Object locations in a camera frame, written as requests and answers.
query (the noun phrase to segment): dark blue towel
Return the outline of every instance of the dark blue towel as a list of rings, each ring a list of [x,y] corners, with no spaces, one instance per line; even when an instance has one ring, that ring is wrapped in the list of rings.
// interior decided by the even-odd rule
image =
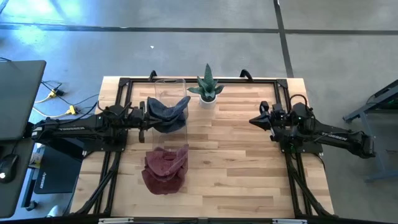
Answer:
[[[188,106],[191,96],[182,98],[177,105],[166,107],[159,100],[148,97],[147,111],[149,115],[161,119],[162,122],[154,128],[161,133],[171,133],[185,126],[184,109]]]

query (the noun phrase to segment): wooden tabletop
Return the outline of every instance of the wooden tabletop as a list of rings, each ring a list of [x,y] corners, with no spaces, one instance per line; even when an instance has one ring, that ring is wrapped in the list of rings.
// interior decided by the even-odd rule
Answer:
[[[114,104],[120,77],[104,77],[99,103]],[[288,78],[289,93],[307,95],[302,78]],[[190,145],[186,181],[177,194],[153,195],[141,176],[146,151],[152,150],[152,131],[146,143],[138,142],[138,132],[129,131],[126,151],[122,153],[114,195],[115,217],[293,217],[292,199],[285,157],[279,145],[271,142],[270,132],[249,124],[259,115],[262,100],[275,103],[270,84],[226,84],[218,95],[216,107],[204,110],[198,95],[188,92],[187,139]],[[155,97],[153,83],[136,83],[132,105]],[[296,97],[292,103],[301,101]],[[88,200],[98,185],[103,152],[94,152],[83,161],[71,212]],[[308,187],[326,210],[333,213],[325,171],[319,158],[303,154]],[[107,199],[105,189],[102,208]],[[304,211],[302,193],[298,191]]]

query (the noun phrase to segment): concrete floor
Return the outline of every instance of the concrete floor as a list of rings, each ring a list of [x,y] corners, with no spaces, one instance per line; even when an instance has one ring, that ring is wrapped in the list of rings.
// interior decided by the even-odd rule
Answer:
[[[394,0],[279,0],[286,29],[397,30]],[[1,23],[39,23],[109,27],[217,27],[276,29],[271,0],[56,1],[9,0]],[[398,78],[396,35],[287,35],[294,77],[304,78],[317,118],[335,126],[363,105],[369,95]],[[105,75],[201,75],[206,63],[217,76],[237,76],[243,68],[254,77],[286,77],[279,34],[176,32],[69,32],[37,27],[1,30],[0,57],[46,60],[44,80],[63,82],[71,102],[96,94]],[[47,95],[40,88],[37,99]],[[95,99],[83,103],[90,106]],[[48,114],[64,113],[60,100],[39,105]],[[42,119],[32,113],[31,121]],[[380,147],[393,148],[395,124],[380,122]],[[398,180],[365,184],[376,171],[373,159],[363,160],[324,147],[333,206],[346,218],[398,222]],[[398,156],[391,155],[397,164]],[[43,209],[17,212],[15,218],[40,217],[66,195],[53,200],[35,195]]]

